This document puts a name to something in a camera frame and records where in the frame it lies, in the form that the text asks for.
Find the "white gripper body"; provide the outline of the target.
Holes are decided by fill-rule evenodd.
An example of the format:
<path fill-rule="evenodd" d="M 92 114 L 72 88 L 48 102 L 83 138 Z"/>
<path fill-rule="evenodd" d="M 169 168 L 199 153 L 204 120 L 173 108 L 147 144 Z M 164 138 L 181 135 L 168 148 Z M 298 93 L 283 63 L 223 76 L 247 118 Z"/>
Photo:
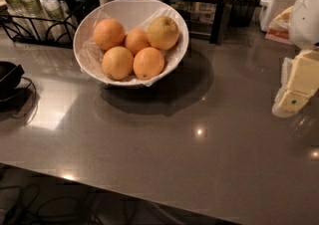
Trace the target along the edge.
<path fill-rule="evenodd" d="M 289 39 L 300 49 L 319 49 L 319 0 L 296 0 L 289 19 Z"/>

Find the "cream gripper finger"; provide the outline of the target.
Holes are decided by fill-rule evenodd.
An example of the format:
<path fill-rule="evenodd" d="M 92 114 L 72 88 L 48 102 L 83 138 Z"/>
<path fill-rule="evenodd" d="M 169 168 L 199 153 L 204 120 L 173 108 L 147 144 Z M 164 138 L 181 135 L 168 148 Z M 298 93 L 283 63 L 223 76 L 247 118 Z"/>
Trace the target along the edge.
<path fill-rule="evenodd" d="M 298 58 L 285 58 L 281 70 L 281 88 L 274 99 L 272 113 L 278 117 L 290 117 L 298 112 Z"/>
<path fill-rule="evenodd" d="M 301 50 L 295 58 L 298 58 L 297 104 L 299 112 L 319 90 L 319 52 Z"/>

